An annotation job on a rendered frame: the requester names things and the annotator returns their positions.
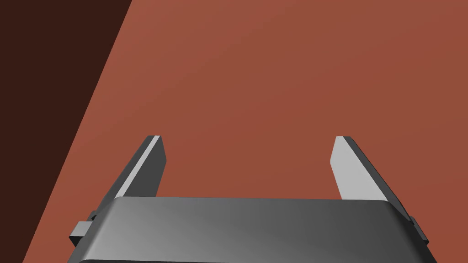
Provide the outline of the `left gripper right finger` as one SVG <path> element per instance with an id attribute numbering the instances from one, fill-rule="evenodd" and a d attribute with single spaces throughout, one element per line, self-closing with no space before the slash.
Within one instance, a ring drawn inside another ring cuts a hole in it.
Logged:
<path id="1" fill-rule="evenodd" d="M 350 136 L 336 136 L 330 166 L 343 200 L 381 200 L 407 220 L 408 212 L 395 193 Z"/>

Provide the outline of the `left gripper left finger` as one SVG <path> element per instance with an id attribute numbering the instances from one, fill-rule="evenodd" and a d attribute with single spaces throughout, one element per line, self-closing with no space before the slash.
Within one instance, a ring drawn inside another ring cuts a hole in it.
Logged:
<path id="1" fill-rule="evenodd" d="M 146 137 L 96 209 L 100 213 L 115 198 L 156 196 L 166 156 L 160 136 Z"/>

